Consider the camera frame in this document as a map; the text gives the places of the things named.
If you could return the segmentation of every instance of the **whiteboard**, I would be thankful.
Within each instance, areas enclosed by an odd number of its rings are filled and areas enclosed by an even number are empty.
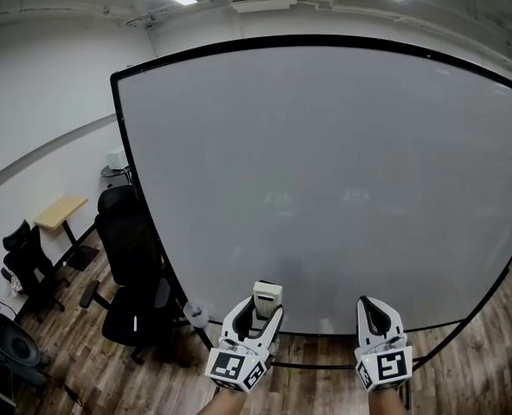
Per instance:
[[[189,300],[222,321],[254,281],[282,284],[282,330],[308,334],[354,334],[361,295],[405,329],[466,318],[512,256],[512,83],[416,47],[281,39],[114,78]]]

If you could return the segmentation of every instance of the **white wall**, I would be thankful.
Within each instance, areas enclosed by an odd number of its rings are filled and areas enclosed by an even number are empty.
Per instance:
[[[106,152],[121,144],[110,76],[155,57],[143,29],[109,22],[43,20],[0,27],[0,270],[2,238],[62,195],[89,202],[69,220],[76,237],[92,224]],[[57,261],[71,246],[63,230],[42,231]],[[18,311],[0,274],[0,300]]]
[[[297,5],[289,10],[238,14],[232,8],[169,19],[152,33],[158,55],[240,38],[266,35],[337,34],[412,43],[454,55],[492,69],[506,77],[512,74],[468,45],[430,31],[372,16],[317,11]]]
[[[100,177],[106,151],[120,145],[118,124],[111,115],[58,138],[0,173],[0,270],[7,253],[2,238],[14,232],[24,219],[33,225],[32,220],[62,195],[89,198],[68,221],[76,238],[93,224],[97,200],[106,185],[126,182],[123,176]],[[41,235],[43,250],[53,263],[71,246],[61,228],[53,233],[41,230]],[[13,298],[9,293],[10,286],[0,273],[0,300],[17,312],[26,297]]]
[[[107,22],[0,27],[0,170],[112,114],[110,75],[154,56],[143,29]]]

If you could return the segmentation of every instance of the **wooden desk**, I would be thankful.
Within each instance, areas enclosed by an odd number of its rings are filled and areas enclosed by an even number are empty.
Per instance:
[[[84,271],[89,263],[96,257],[97,253],[99,253],[99,250],[89,246],[79,246],[72,230],[67,224],[67,218],[88,201],[88,198],[84,197],[63,196],[47,207],[33,220],[36,225],[51,231],[54,231],[62,225],[74,249],[74,253],[67,261],[67,264],[78,271]]]

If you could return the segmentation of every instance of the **office chair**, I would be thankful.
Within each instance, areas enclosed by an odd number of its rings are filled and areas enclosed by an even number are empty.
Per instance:
[[[143,364],[138,355],[144,348],[168,344],[172,329],[186,326],[182,309],[171,294],[164,276],[157,242],[144,217],[135,187],[118,186],[99,198],[99,214],[94,219],[106,250],[112,276],[119,284],[111,303],[99,293],[99,281],[92,281],[83,293],[80,306],[94,300],[105,308],[102,335],[112,342],[134,347],[131,358]],[[182,367],[186,361],[175,358]]]
[[[3,238],[4,249],[8,253],[4,256],[4,264],[20,280],[23,293],[29,295],[29,300],[35,306],[35,317],[42,322],[41,308],[51,301],[58,305],[60,311],[66,310],[64,305],[54,297],[58,285],[69,281],[65,278],[54,277],[54,267],[41,248],[41,235],[37,226],[31,229],[26,220],[8,237]],[[35,275],[35,268],[44,275],[40,282]]]
[[[33,337],[20,325],[0,313],[0,364],[22,376],[35,387],[43,387],[47,378],[42,369],[50,362]]]

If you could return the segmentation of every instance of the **desk leg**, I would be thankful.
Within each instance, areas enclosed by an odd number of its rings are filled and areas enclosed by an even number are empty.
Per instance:
[[[72,248],[74,249],[74,253],[68,259],[67,265],[78,271],[84,271],[89,263],[97,256],[99,250],[89,246],[79,246],[66,220],[62,223],[62,227],[64,231],[66,231],[66,235],[72,242]]]

